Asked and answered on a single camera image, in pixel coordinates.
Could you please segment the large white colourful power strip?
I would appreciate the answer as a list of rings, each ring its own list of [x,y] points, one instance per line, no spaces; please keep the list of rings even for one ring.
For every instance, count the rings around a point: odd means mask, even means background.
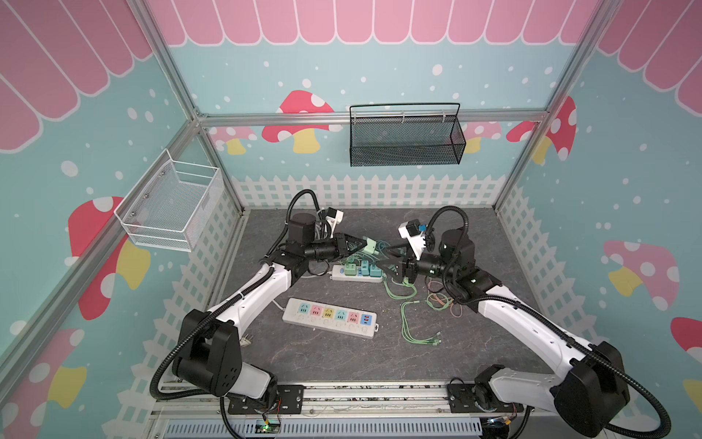
[[[288,300],[283,322],[367,339],[380,329],[376,313],[297,298]]]

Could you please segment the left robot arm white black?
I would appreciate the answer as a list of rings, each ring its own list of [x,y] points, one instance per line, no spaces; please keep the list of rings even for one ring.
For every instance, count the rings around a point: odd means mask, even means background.
[[[365,244],[333,231],[314,190],[296,193],[281,234],[252,279],[207,311],[186,314],[177,344],[154,372],[151,396],[159,402],[215,396],[225,428],[231,437],[238,437],[228,420],[226,400],[253,400],[263,413],[280,404],[275,375],[243,361],[241,336],[268,305],[308,274],[311,263],[334,263]]]

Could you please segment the green plug adapter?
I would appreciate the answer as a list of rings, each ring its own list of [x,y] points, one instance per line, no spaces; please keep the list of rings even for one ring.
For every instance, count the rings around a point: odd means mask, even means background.
[[[377,246],[378,243],[375,240],[368,238],[367,245],[364,247],[363,252],[365,252],[365,254],[374,255],[377,253]]]
[[[354,263],[346,263],[343,268],[343,274],[346,276],[357,276],[358,267]]]

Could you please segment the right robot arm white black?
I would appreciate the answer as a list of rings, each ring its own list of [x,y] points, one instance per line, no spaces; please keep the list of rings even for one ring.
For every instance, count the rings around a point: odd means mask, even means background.
[[[630,438],[664,438],[672,431],[667,410],[650,391],[625,372],[623,356],[603,341],[593,344],[552,322],[513,294],[475,260],[470,221],[457,206],[437,210],[428,223],[417,219],[399,227],[404,243],[389,248],[380,268],[396,281],[413,284],[420,276],[442,284],[453,303],[467,307],[517,338],[548,365],[550,373],[521,372],[495,364],[475,378],[481,409],[494,402],[522,404],[559,415],[579,435],[594,438],[609,430]],[[649,431],[612,421],[635,391],[656,411],[659,424]]]

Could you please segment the small white blue power strip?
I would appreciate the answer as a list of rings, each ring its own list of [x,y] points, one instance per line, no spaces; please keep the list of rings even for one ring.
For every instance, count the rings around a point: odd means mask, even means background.
[[[331,280],[338,282],[355,282],[367,284],[380,284],[382,277],[364,275],[361,269],[354,264],[335,264],[331,272]]]

